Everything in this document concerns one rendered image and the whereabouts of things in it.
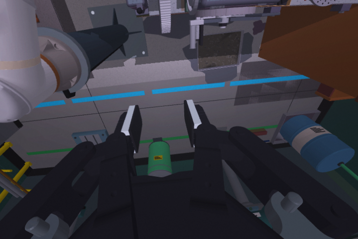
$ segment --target yellow railing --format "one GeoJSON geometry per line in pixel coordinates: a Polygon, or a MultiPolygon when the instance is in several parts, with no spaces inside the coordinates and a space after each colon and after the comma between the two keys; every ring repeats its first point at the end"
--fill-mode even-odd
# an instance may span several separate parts
{"type": "MultiPolygon", "coordinates": [[[[6,142],[1,148],[0,148],[0,156],[9,148],[12,147],[12,143],[10,142],[6,142]]],[[[3,174],[6,178],[10,178],[9,180],[16,185],[17,187],[19,187],[21,190],[25,190],[27,192],[29,192],[31,189],[24,189],[22,186],[19,186],[19,184],[17,183],[18,180],[22,177],[22,175],[26,172],[26,170],[32,165],[32,163],[30,162],[25,162],[25,165],[21,168],[21,170],[16,174],[16,176],[11,179],[9,176],[7,176],[7,174],[5,174],[4,172],[12,172],[13,170],[11,169],[4,169],[1,170],[0,169],[0,173],[3,174]]],[[[6,191],[5,189],[2,191],[2,193],[0,194],[0,203],[3,201],[3,199],[6,197],[6,195],[8,194],[8,191],[6,191]]]]}

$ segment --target green line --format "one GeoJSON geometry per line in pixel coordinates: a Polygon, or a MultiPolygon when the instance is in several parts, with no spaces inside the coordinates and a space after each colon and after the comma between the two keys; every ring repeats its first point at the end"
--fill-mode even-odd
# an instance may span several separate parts
{"type": "MultiPolygon", "coordinates": [[[[269,125],[269,126],[263,126],[263,127],[255,127],[255,128],[248,128],[249,130],[251,129],[258,129],[258,128],[277,128],[277,125],[269,125]]],[[[168,140],[177,140],[177,139],[184,139],[184,138],[189,138],[188,135],[184,135],[184,136],[177,136],[177,137],[169,137],[169,138],[163,138],[164,141],[168,141],[168,140]]],[[[152,143],[153,140],[152,139],[147,139],[147,140],[141,140],[140,143],[152,143]]],[[[59,152],[68,152],[71,151],[73,148],[63,148],[63,149],[56,149],[56,150],[47,150],[47,151],[38,151],[38,152],[29,152],[27,153],[27,155],[37,155],[37,154],[45,154],[45,153],[59,153],[59,152]]]]}
{"type": "Polygon", "coordinates": [[[358,204],[358,191],[346,181],[339,173],[335,170],[326,172],[357,204],[358,204]]]}
{"type": "Polygon", "coordinates": [[[358,175],[356,175],[355,173],[353,173],[349,168],[346,167],[346,165],[344,165],[343,163],[340,164],[339,166],[341,166],[344,170],[346,170],[351,176],[353,176],[357,181],[358,181],[358,175]]]}

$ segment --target blue stripe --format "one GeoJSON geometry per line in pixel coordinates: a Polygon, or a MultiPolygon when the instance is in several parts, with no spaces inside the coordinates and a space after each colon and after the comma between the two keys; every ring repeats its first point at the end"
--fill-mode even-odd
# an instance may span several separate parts
{"type": "Polygon", "coordinates": [[[171,92],[179,92],[179,91],[192,91],[192,90],[200,90],[200,89],[218,88],[218,87],[224,87],[224,86],[225,86],[225,82],[222,82],[222,83],[195,85],[195,86],[164,88],[164,89],[152,90],[152,93],[153,94],[162,94],[162,93],[171,93],[171,92]]]}
{"type": "Polygon", "coordinates": [[[50,101],[50,102],[40,103],[35,108],[48,107],[48,106],[60,106],[60,105],[65,105],[65,104],[66,104],[65,101],[50,101]]]}
{"type": "Polygon", "coordinates": [[[299,76],[272,77],[272,78],[244,80],[244,81],[231,81],[230,86],[261,84],[261,83],[278,82],[278,81],[293,81],[293,80],[302,80],[302,79],[309,79],[309,77],[299,75],[299,76]]]}
{"type": "Polygon", "coordinates": [[[82,102],[90,102],[90,101],[118,99],[118,98],[132,97],[132,96],[144,96],[144,91],[136,91],[136,92],[120,93],[120,94],[112,94],[112,95],[104,95],[104,96],[84,97],[84,98],[72,99],[72,102],[82,103],[82,102]]]}

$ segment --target blue barrel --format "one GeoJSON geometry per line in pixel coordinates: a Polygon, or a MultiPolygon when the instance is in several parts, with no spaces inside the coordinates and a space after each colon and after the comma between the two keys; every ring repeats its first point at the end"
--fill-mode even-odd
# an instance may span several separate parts
{"type": "Polygon", "coordinates": [[[354,149],[304,115],[289,119],[280,133],[318,172],[335,170],[354,156],[354,149]]]}

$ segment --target white label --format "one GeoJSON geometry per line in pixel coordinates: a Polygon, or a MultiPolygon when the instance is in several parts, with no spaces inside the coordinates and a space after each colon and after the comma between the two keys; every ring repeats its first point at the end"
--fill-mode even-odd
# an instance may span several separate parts
{"type": "Polygon", "coordinates": [[[312,139],[322,134],[327,134],[328,132],[322,126],[313,126],[301,131],[293,140],[292,147],[298,152],[301,153],[302,147],[312,139]]]}

